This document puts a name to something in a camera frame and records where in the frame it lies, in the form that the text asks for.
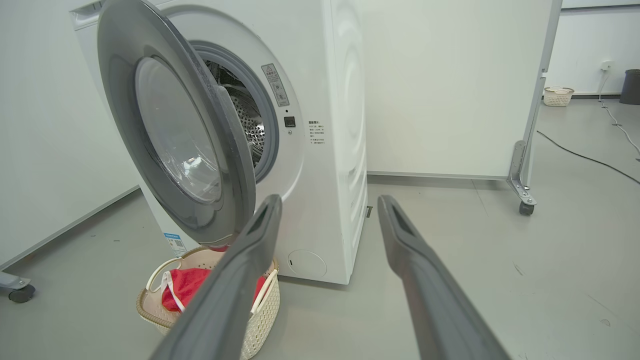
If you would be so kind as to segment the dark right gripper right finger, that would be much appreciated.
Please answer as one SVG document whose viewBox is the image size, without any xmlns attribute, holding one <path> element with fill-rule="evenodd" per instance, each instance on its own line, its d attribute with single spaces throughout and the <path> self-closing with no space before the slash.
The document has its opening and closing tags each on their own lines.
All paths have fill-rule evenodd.
<svg viewBox="0 0 640 360">
<path fill-rule="evenodd" d="M 509 359 L 489 324 L 398 201 L 382 194 L 377 206 L 386 259 L 402 280 L 421 359 Z"/>
</svg>

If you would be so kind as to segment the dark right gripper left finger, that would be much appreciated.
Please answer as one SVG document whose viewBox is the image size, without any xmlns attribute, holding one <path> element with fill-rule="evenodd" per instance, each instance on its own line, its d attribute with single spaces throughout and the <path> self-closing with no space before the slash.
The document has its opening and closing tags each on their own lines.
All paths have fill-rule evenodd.
<svg viewBox="0 0 640 360">
<path fill-rule="evenodd" d="M 240 358 L 256 284 L 272 263 L 281 217 L 281 196 L 270 194 L 199 287 L 151 359 Z"/>
</svg>

